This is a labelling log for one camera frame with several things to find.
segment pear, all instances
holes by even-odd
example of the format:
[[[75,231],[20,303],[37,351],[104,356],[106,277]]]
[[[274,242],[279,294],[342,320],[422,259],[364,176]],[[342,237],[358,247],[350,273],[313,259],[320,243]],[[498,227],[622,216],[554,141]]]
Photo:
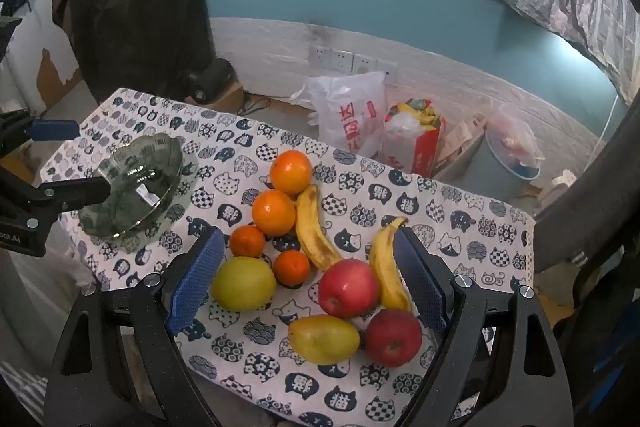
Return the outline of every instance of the pear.
[[[355,354],[360,346],[360,334],[338,317],[311,315],[289,325],[289,344],[311,363],[332,365]]]

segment tablecloth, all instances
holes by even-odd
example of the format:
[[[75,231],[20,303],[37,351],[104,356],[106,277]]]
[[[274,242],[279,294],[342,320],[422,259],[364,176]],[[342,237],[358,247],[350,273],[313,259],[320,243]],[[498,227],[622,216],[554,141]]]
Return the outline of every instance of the tablecloth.
[[[177,137],[185,154],[176,197],[162,219],[116,244],[88,237],[76,212],[60,217],[103,290],[133,286],[162,271],[207,224],[228,235],[250,223],[252,203],[271,186],[271,162],[289,149],[311,160],[322,196],[322,227],[343,256],[365,260],[381,224],[406,216],[425,247],[455,274],[503,291],[532,284],[534,222],[517,208],[404,174],[292,130],[130,89],[114,93],[81,125],[81,136],[56,152],[42,179],[92,176],[116,149],[158,132]],[[263,258],[271,264],[279,251],[299,246],[294,236],[277,237]],[[182,356],[210,381],[292,421],[317,427],[391,426],[431,363],[434,336],[425,329],[420,353],[397,369],[380,367],[361,351],[331,366],[303,360],[289,346],[287,325],[322,313],[320,275],[296,291],[279,287],[269,304],[252,313],[226,311],[207,296],[191,328],[176,338]],[[364,328],[372,315],[354,322]]]

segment banana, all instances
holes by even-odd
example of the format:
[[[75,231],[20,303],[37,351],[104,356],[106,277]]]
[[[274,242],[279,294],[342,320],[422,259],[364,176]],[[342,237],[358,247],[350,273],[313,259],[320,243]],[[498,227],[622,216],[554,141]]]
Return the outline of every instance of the banana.
[[[407,219],[396,217],[376,232],[369,251],[369,265],[380,281],[380,300],[385,308],[410,312],[411,298],[407,294],[394,260],[394,235]]]
[[[436,117],[434,115],[420,115],[420,125],[431,125],[436,121]]]
[[[329,243],[320,228],[318,205],[319,191],[316,185],[309,185],[296,202],[296,235],[302,250],[311,262],[321,270],[327,270],[342,259]]]
[[[414,113],[417,112],[413,107],[411,107],[407,103],[399,103],[398,104],[398,111],[399,112],[410,112],[411,114],[414,114]]]

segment black gripper frame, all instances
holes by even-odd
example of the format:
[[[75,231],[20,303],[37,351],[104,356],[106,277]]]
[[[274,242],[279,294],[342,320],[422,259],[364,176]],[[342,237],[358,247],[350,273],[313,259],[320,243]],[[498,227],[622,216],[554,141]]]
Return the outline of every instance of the black gripper frame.
[[[222,427],[210,411],[165,322],[176,285],[214,227],[178,255],[154,287],[79,295],[54,356],[44,408],[45,427]],[[122,344],[121,326],[136,345],[164,419],[140,409]]]
[[[25,110],[0,114],[0,158],[31,137],[65,139],[69,127],[72,134],[77,132],[74,122],[43,121]],[[36,188],[0,167],[0,248],[42,257],[59,214],[102,203],[110,192],[109,182],[101,177],[43,183]]]
[[[396,427],[572,427],[566,372],[538,298],[482,289],[475,282],[461,287],[409,227],[398,233],[420,253],[442,290],[444,310],[452,314],[444,341]],[[493,327],[491,355],[478,361],[477,353],[486,350],[482,328]],[[478,402],[470,414],[453,419],[460,400],[470,394],[471,380]]]

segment wall outlet panel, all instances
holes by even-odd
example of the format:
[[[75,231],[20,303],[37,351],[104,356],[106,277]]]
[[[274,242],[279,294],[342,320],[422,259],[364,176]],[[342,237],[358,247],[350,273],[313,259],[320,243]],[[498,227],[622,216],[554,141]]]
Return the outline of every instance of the wall outlet panel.
[[[351,68],[351,73],[363,74],[377,71],[377,63],[378,61],[375,58],[367,57],[367,55],[354,55],[353,68]]]
[[[331,69],[340,73],[351,74],[353,69],[353,53],[344,51],[331,51]]]
[[[388,82],[395,82],[398,79],[398,65],[395,62],[378,60],[375,71],[385,73],[385,80]]]
[[[309,47],[309,64],[322,70],[331,69],[331,50],[324,46]]]

